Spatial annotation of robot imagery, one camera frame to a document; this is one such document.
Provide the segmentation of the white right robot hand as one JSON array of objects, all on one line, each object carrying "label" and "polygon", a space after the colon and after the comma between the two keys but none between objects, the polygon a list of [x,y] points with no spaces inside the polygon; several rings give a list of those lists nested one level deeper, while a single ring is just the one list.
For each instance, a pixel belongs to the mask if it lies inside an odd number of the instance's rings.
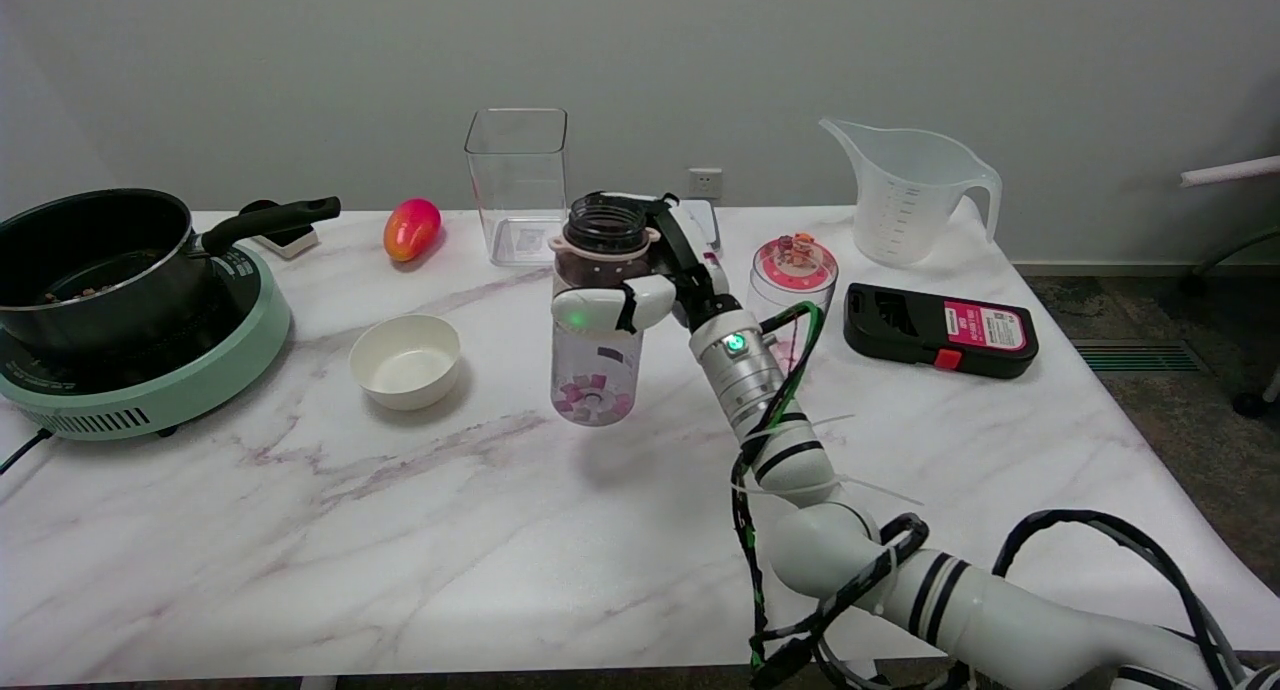
[{"label": "white right robot hand", "polygon": [[691,333],[740,310],[691,204],[676,195],[593,192],[550,239],[554,321],[579,334],[637,335],[673,316]]}]

